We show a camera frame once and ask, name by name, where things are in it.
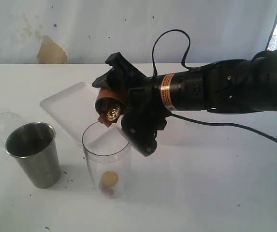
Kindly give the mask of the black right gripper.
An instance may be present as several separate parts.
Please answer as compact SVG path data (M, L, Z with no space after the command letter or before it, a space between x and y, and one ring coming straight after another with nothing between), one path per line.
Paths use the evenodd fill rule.
M92 86L105 88L129 101L129 111L121 120L121 127L134 147L148 157L157 148L157 131L164 130L167 110L159 89L159 81L145 76L120 52L111 54L105 63L111 69L97 77Z

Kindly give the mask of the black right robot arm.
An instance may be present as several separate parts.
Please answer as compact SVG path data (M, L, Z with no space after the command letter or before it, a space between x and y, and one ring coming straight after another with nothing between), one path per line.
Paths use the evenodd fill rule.
M163 130L171 111L216 114L277 111L277 50L253 59L231 59L190 67L184 72L147 77L120 53L92 86L109 92L125 118L139 127Z

